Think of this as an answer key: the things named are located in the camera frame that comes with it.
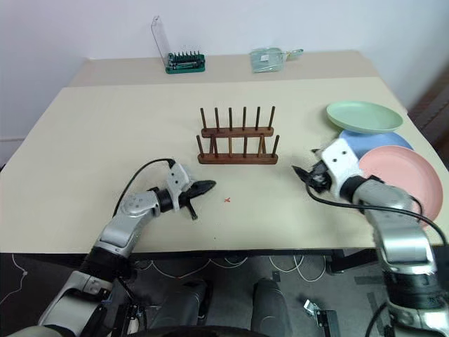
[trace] blue plate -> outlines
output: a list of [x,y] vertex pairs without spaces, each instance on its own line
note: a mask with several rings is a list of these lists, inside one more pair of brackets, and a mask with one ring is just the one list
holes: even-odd
[[379,146],[398,145],[413,150],[407,140],[394,132],[373,135],[344,130],[341,132],[340,138],[343,138],[348,142],[349,146],[359,159],[363,157],[366,152]]

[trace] plate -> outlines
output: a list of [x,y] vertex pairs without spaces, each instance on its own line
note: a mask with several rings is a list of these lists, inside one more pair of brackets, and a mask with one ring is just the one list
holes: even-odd
[[340,138],[347,141],[350,148],[359,159],[363,157],[366,152],[379,146],[398,145],[413,150],[407,140],[394,132],[369,134],[343,130],[340,134]]
[[429,219],[435,220],[440,213],[443,205],[440,178],[432,165],[415,151],[402,146],[381,146],[367,152],[358,165],[365,177],[373,174],[418,199]]
[[400,114],[382,105],[345,100],[329,104],[328,118],[338,126],[359,133],[386,133],[402,125]]

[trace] table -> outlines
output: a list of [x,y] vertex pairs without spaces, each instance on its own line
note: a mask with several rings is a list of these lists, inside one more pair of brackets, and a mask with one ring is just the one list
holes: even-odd
[[[1,172],[1,251],[87,253],[134,171],[159,157],[173,157],[196,178],[217,185],[192,201],[198,220],[184,209],[163,214],[146,226],[136,252],[373,247],[372,230],[361,214],[312,201],[291,169],[293,164],[309,168],[316,162],[310,149],[337,137],[341,130],[327,120],[325,108],[338,100],[366,100],[402,114],[397,132],[443,183],[445,200],[436,222],[449,233],[449,174],[369,61],[351,51],[304,54],[284,72],[251,74],[243,60],[248,61],[210,57],[205,73],[180,76],[165,75],[158,60],[88,61]],[[333,67],[333,60],[340,67]],[[250,125],[260,106],[263,126],[272,105],[274,134],[281,137],[277,165],[198,163],[200,107],[208,124],[218,107],[223,125],[233,107],[238,125],[246,106]],[[269,150],[273,141],[267,139]],[[219,149],[226,146],[218,140]],[[235,152],[240,147],[234,143]],[[257,141],[248,149],[257,151]],[[166,173],[163,164],[155,165],[130,190],[163,187]],[[428,234],[432,243],[439,242],[432,230]]]

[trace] floor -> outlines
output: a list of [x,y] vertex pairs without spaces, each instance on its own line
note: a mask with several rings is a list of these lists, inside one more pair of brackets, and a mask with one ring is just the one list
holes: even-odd
[[[69,268],[50,263],[37,262],[31,258],[16,256],[18,265],[28,271],[23,281],[21,292],[14,293],[0,307],[1,336],[37,323],[40,314],[51,301],[59,288],[65,283]],[[206,259],[158,260],[156,266],[165,273],[183,275],[201,267]],[[215,262],[231,266],[223,259]],[[281,269],[293,266],[291,256],[274,256],[273,261]],[[1,254],[0,298],[18,287],[22,271],[13,265],[11,254]],[[140,268],[148,265],[146,261]],[[301,271],[307,278],[320,274],[323,259],[320,256],[305,256]],[[210,305],[207,324],[227,325],[249,328],[252,310],[253,285],[262,277],[272,277],[275,268],[267,256],[249,258],[243,265],[231,269],[218,267],[210,263],[202,271],[192,277],[203,277],[213,281],[214,294]],[[143,296],[149,304],[157,307],[163,300],[166,291],[180,282],[163,276],[154,267],[139,271],[138,278],[129,287]],[[309,298],[321,309],[336,310],[342,336],[362,336],[373,314],[373,311],[385,300],[386,293],[382,284],[381,271],[378,265],[369,265],[346,271],[338,275],[324,276],[314,283],[300,279],[295,270],[281,273],[279,286],[286,297],[290,310],[294,336],[324,336],[314,320],[307,316],[302,308],[305,299]],[[387,323],[387,317],[381,317],[371,336],[381,336],[380,327]]]

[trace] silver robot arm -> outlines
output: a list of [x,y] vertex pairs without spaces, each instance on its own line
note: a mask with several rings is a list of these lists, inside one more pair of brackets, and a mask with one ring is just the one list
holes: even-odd
[[[294,166],[308,189],[329,190],[334,198],[354,205],[413,210],[406,191],[362,177],[358,159],[345,140],[336,140],[316,155],[320,162],[311,173]],[[394,336],[449,337],[449,307],[438,284],[431,245],[419,222],[391,211],[366,209],[364,215],[374,229]]]
[[89,336],[102,323],[106,309],[102,305],[112,282],[129,272],[128,257],[138,242],[143,227],[161,213],[186,206],[192,218],[196,214],[190,199],[215,185],[212,180],[194,181],[175,161],[170,161],[166,190],[154,188],[126,197],[97,238],[79,270],[69,279],[46,308],[39,326],[12,336]]

